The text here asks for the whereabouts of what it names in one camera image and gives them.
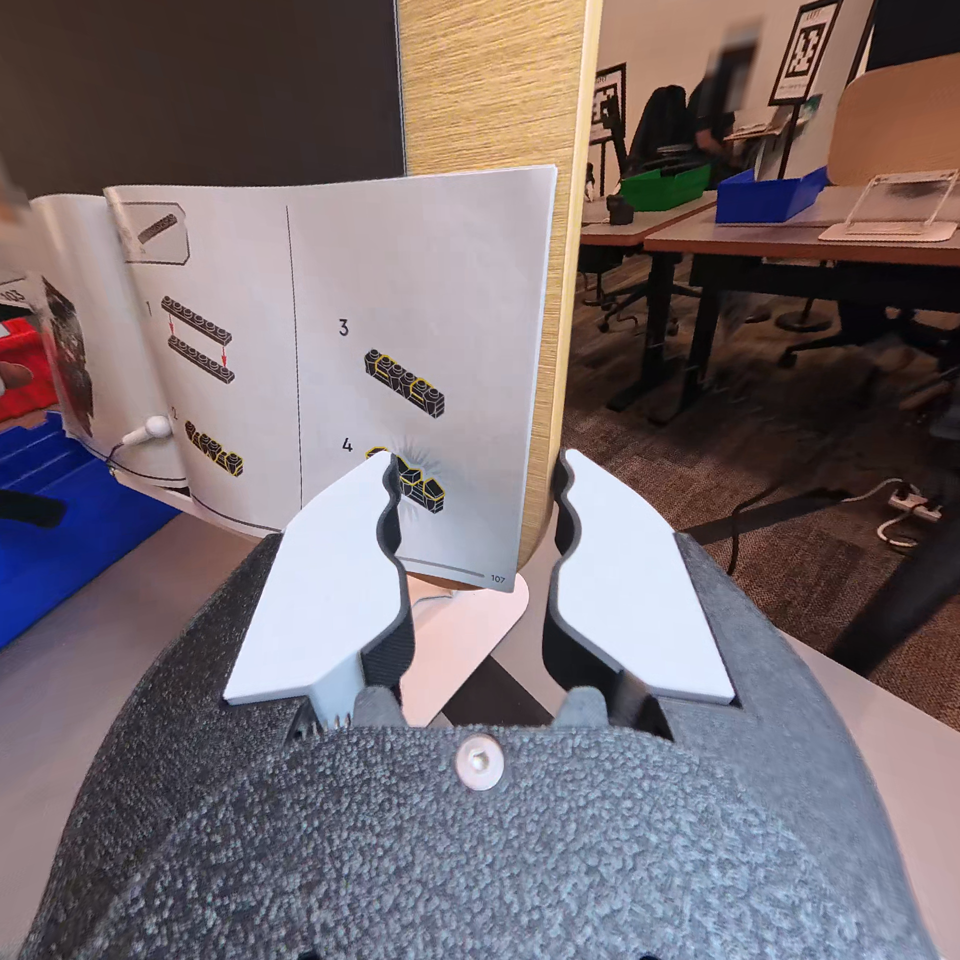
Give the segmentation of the black white marker tag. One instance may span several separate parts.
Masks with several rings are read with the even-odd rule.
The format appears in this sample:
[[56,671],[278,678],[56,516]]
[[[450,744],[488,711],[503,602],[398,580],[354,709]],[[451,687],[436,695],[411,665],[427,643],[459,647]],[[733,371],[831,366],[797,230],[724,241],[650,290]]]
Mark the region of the black white marker tag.
[[841,1],[800,5],[776,73],[769,107],[798,106],[807,101],[822,63]]
[[591,106],[590,146],[603,145],[615,138],[610,123],[619,122],[619,136],[624,135],[627,116],[627,63],[599,69],[595,74]]

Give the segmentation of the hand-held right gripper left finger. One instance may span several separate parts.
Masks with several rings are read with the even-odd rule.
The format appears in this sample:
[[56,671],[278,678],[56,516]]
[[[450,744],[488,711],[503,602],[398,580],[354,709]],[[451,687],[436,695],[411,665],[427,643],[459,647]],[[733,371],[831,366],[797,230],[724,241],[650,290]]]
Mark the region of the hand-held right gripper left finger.
[[318,493],[284,530],[223,699],[306,697],[318,721],[354,721],[363,690],[394,691],[415,650],[398,559],[399,459],[380,451]]

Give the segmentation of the black office chair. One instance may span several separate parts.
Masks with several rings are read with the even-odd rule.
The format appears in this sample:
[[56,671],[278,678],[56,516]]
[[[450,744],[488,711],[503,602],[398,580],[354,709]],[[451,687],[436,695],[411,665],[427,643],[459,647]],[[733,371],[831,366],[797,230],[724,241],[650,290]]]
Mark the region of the black office chair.
[[697,122],[696,109],[688,106],[682,86],[655,89],[643,109],[621,176],[658,171],[666,177],[702,166],[695,144]]

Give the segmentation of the black tripod pole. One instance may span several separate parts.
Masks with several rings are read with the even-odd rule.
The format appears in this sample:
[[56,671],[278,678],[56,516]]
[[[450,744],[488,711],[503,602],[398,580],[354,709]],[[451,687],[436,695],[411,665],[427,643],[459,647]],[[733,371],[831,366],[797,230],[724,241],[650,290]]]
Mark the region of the black tripod pole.
[[959,592],[959,505],[949,501],[934,530],[838,637],[828,655],[868,677]]

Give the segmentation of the small blue bin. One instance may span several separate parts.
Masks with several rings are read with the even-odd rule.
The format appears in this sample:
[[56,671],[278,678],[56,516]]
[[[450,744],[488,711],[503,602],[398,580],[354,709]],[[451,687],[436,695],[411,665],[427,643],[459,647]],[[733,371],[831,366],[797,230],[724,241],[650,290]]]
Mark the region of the small blue bin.
[[811,207],[829,184],[827,166],[801,177],[757,181],[753,170],[718,184],[714,222],[718,225],[781,224]]

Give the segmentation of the white power strip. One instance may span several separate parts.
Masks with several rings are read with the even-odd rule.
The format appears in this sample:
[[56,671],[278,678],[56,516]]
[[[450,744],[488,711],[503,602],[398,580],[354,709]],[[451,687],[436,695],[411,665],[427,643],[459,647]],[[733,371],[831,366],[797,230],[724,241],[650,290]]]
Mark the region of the white power strip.
[[877,495],[887,504],[890,519],[911,518],[927,523],[942,520],[943,506],[902,478],[891,477],[877,486]]

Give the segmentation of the green plastic bin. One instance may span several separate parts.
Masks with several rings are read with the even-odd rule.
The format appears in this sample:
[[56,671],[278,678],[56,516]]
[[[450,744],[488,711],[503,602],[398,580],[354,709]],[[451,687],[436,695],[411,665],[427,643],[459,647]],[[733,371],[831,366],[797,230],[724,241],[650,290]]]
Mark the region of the green plastic bin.
[[699,200],[711,175],[711,164],[699,164],[678,172],[655,169],[622,179],[619,196],[637,212],[674,210]]

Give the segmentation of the tan chair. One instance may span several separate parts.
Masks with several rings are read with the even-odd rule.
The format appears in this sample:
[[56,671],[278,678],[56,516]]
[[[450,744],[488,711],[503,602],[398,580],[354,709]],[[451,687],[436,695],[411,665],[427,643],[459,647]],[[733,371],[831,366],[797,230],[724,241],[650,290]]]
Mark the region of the tan chair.
[[959,54],[871,70],[838,103],[826,174],[833,186],[959,167]]

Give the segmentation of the white booklet stand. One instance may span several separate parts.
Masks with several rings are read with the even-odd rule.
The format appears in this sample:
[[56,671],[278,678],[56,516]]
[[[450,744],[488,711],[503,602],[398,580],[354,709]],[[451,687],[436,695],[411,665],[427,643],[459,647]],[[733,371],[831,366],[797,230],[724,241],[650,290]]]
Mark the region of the white booklet stand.
[[822,242],[937,243],[958,228],[944,209],[954,195],[958,169],[877,174],[846,215],[818,237]]
[[[361,727],[381,723],[403,725],[409,719],[413,720],[414,726],[426,726],[441,711],[450,694],[469,678],[518,623],[529,603],[529,591],[523,580],[519,580],[518,591],[510,594],[489,589],[444,590],[418,581],[414,593],[409,590],[409,596],[414,654],[398,687],[391,692],[378,686],[366,687],[354,702],[354,721],[318,721],[313,711],[319,728],[334,730],[349,725]],[[224,689],[237,655],[222,690],[214,694],[214,702],[233,709],[267,703],[230,705],[225,701]]]

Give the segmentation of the black flat panel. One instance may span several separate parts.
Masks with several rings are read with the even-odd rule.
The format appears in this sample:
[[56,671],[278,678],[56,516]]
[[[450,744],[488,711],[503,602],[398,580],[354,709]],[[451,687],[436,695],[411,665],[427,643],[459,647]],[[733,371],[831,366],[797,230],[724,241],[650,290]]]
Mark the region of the black flat panel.
[[405,172],[395,2],[3,1],[2,161],[28,198]]

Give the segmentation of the blue plastic bin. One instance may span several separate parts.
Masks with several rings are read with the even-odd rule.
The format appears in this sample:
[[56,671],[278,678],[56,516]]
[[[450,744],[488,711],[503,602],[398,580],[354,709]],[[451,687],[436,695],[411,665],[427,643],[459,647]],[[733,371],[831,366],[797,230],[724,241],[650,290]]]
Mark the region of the blue plastic bin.
[[66,436],[56,412],[2,432],[1,487],[18,499],[63,505],[54,526],[13,519],[2,509],[2,646],[179,515],[115,481],[101,460]]

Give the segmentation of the lego instruction booklet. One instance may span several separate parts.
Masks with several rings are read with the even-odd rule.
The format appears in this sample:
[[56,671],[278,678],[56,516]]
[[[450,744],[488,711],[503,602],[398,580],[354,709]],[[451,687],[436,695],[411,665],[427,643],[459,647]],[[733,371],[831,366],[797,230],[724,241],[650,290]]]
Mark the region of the lego instruction booklet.
[[257,538],[390,452],[405,569],[510,593],[555,186],[528,166],[30,200],[64,429]]

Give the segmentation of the wooden top desk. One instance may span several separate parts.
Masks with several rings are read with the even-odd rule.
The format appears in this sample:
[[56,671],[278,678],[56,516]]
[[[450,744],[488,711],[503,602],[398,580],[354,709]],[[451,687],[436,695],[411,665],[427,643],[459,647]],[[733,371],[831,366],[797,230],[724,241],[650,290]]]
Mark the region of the wooden top desk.
[[[673,296],[699,299],[701,294],[688,286],[674,282],[680,254],[648,251],[646,240],[657,231],[674,226],[689,217],[715,207],[716,193],[707,190],[699,198],[667,210],[635,211],[630,222],[599,219],[598,201],[589,203],[584,212],[580,234],[578,270],[594,274],[596,295],[586,306],[604,310],[597,324],[600,332],[610,330],[611,320],[623,319],[624,312],[639,301],[647,304],[643,352],[638,378],[619,390],[607,403],[608,410],[621,413],[646,394],[660,387],[669,378],[676,363],[666,359],[666,340],[670,328],[670,308]],[[603,289],[603,274],[622,265],[628,257],[646,256],[651,259],[648,276],[642,282],[611,291]]]
[[645,241],[652,254],[691,255],[701,288],[673,417],[701,399],[714,347],[722,292],[812,297],[958,313],[958,237],[937,243],[823,241],[823,226],[731,225],[714,213],[689,216]]

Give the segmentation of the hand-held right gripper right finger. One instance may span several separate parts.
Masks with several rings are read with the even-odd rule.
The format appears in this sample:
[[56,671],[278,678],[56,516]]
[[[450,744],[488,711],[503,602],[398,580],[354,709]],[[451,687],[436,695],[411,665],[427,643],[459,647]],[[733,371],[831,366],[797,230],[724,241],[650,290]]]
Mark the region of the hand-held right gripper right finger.
[[677,533],[639,493],[578,450],[560,452],[558,560],[542,658],[566,692],[598,690],[609,722],[654,729],[664,698],[729,707],[738,695]]

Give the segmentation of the red plastic bin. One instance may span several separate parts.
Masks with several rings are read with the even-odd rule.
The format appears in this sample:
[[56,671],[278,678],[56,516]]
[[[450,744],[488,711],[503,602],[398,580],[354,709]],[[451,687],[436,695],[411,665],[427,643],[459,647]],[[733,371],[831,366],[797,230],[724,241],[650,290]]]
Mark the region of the red plastic bin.
[[1,422],[57,406],[41,335],[26,317],[1,321]]

